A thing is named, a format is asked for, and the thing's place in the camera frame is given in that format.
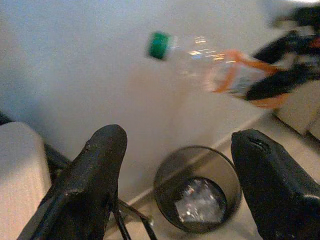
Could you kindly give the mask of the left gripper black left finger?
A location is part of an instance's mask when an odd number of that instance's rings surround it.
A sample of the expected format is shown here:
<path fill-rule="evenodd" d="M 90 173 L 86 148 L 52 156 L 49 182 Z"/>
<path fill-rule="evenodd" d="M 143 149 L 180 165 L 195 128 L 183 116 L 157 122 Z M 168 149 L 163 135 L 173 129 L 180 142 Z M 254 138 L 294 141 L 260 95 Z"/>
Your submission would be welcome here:
<path fill-rule="evenodd" d="M 98 129 L 52 184 L 39 209 L 33 240 L 101 240 L 118 192 L 127 134 L 117 124 Z"/>

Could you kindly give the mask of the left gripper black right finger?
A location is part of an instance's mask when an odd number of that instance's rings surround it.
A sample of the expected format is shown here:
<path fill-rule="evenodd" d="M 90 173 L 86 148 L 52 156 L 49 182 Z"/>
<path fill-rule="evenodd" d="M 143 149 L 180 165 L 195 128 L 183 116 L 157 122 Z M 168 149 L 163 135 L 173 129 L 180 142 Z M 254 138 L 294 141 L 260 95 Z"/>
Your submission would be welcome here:
<path fill-rule="evenodd" d="M 231 136 L 231 155 L 262 239 L 320 238 L 320 186 L 281 144 L 242 130 Z"/>

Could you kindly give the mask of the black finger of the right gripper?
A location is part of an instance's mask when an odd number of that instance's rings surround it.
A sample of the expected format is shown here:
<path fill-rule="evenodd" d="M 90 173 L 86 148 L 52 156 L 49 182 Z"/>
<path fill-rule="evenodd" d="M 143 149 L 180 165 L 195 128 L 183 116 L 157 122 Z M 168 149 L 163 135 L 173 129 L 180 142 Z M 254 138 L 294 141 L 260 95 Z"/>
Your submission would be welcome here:
<path fill-rule="evenodd" d="M 265 100 L 290 93 L 296 87 L 320 79 L 320 70 L 306 64 L 296 64 L 289 70 L 280 70 L 253 84 L 247 93 L 247 101 Z"/>
<path fill-rule="evenodd" d="M 258 49 L 252 57 L 265 62 L 274 64 L 281 60 L 287 53 L 296 53 L 301 45 L 301 36 L 297 31 L 289 31 L 287 34 L 267 43 Z"/>

